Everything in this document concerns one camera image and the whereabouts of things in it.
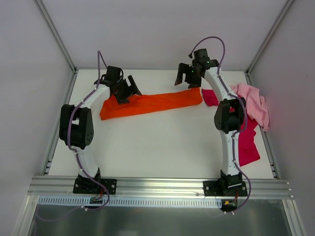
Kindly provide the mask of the right aluminium frame post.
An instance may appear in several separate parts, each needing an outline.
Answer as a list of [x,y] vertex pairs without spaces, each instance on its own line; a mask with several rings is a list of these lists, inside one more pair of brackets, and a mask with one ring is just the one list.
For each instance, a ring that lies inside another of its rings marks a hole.
[[248,68],[245,70],[246,74],[250,74],[253,69],[255,68],[256,64],[262,57],[263,53],[267,49],[268,45],[272,41],[274,35],[276,34],[277,30],[279,29],[281,23],[289,13],[290,9],[292,8],[295,0],[286,0],[283,7],[281,8],[280,12],[278,13],[277,17],[275,18],[273,24],[271,25],[268,33],[266,34],[262,44],[260,45],[258,51],[256,52],[254,58],[252,59],[251,63],[249,64]]

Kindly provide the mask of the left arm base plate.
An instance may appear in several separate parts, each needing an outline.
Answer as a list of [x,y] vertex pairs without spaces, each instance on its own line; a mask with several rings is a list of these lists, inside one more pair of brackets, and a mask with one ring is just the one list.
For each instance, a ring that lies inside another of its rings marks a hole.
[[[116,179],[108,179],[108,178],[102,178],[100,180],[100,183],[106,187],[110,195],[116,194]],[[90,179],[80,179],[76,178],[73,186],[72,192],[74,194],[99,194],[103,190],[103,188],[91,181]]]

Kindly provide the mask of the magenta t shirt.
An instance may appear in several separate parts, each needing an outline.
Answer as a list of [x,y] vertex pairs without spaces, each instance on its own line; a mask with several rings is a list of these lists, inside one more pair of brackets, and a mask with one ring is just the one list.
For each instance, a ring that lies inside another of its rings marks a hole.
[[[219,105],[219,101],[213,90],[202,89],[201,93],[207,106],[212,107]],[[249,116],[247,116],[247,118],[247,128],[244,132],[240,133],[238,142],[239,164],[241,167],[260,159],[258,150],[254,143],[254,137],[256,135],[255,128],[257,127],[258,123],[255,121],[255,119],[251,119]]]

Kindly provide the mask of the orange t shirt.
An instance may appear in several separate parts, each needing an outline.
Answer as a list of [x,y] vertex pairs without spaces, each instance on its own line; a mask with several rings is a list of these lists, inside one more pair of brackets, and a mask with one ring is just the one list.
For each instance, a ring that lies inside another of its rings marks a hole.
[[143,115],[195,106],[202,103],[202,101],[203,99],[199,88],[173,93],[133,95],[126,104],[119,104],[116,98],[111,96],[103,102],[99,116],[101,120],[108,120],[112,118]]

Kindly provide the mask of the aluminium frame post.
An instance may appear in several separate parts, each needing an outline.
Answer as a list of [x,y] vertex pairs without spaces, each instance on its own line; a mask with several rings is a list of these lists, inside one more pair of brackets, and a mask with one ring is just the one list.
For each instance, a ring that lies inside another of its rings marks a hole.
[[71,69],[71,71],[73,73],[76,73],[77,68],[76,68],[68,50],[66,49],[66,47],[63,43],[63,40],[60,37],[60,34],[59,34],[59,32],[58,32],[50,14],[49,14],[49,12],[48,12],[44,2],[42,0],[34,0],[33,2],[35,3],[37,9],[39,10],[46,26],[48,27],[48,29],[49,29],[49,31],[50,31],[53,39],[54,39],[54,41],[56,42],[58,48],[60,49],[67,65],[69,66],[69,68]]
[[249,64],[248,68],[245,70],[246,74],[250,74],[253,69],[255,68],[256,64],[262,57],[263,53],[267,49],[268,45],[272,41],[274,35],[276,34],[277,30],[279,29],[281,23],[289,13],[290,9],[292,8],[295,0],[286,0],[283,7],[281,8],[280,12],[278,13],[277,17],[275,18],[273,24],[271,25],[268,33],[266,34],[262,44],[260,45],[258,51],[256,52],[254,58],[252,59],[251,63]]

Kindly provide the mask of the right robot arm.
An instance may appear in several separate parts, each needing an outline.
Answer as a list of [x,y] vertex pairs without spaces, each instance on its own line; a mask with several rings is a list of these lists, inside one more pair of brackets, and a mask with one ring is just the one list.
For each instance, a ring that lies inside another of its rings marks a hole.
[[245,100],[238,97],[225,83],[216,59],[210,59],[206,49],[194,51],[191,64],[180,63],[175,85],[186,82],[190,89],[199,88],[205,80],[212,88],[219,104],[214,124],[222,143],[220,178],[203,182],[205,196],[246,196],[247,189],[239,164],[238,141],[241,128],[247,123]]

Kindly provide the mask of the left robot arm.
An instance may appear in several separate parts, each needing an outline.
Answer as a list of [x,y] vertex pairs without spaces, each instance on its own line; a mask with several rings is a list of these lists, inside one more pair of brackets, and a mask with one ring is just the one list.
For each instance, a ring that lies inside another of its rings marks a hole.
[[133,95],[141,95],[133,76],[124,77],[119,67],[108,66],[99,73],[93,89],[78,105],[64,104],[61,108],[59,138],[74,154],[79,167],[73,193],[105,193],[104,179],[89,146],[94,138],[93,106],[102,99],[113,98],[120,105],[130,103]]

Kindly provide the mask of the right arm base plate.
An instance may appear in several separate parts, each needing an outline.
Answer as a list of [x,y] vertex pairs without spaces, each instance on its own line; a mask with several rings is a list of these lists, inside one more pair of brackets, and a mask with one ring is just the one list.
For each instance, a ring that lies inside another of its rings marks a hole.
[[234,187],[225,187],[219,180],[203,181],[203,191],[205,196],[211,197],[247,197],[248,191],[246,183]]

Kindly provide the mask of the light pink t shirt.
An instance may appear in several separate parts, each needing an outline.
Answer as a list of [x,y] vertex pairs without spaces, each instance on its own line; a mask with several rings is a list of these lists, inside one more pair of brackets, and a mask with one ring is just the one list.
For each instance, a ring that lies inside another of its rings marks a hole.
[[231,87],[232,90],[246,101],[247,114],[254,119],[264,132],[269,130],[269,112],[265,98],[260,95],[260,90],[245,83]]

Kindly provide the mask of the left aluminium frame post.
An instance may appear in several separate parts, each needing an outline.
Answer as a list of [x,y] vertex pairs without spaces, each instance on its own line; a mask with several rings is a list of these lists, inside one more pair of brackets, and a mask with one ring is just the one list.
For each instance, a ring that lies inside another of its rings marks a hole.
[[69,68],[71,69],[71,71],[73,73],[76,73],[77,68],[76,68],[68,50],[66,49],[66,47],[63,43],[63,40],[60,37],[60,34],[59,34],[59,32],[58,32],[50,14],[49,14],[49,12],[48,12],[44,2],[42,0],[34,0],[33,2],[35,3],[37,9],[39,10],[46,26],[48,27],[48,29],[49,29],[49,31],[50,31],[53,39],[54,39],[54,41],[56,42],[58,48],[60,49],[67,65],[69,66]]

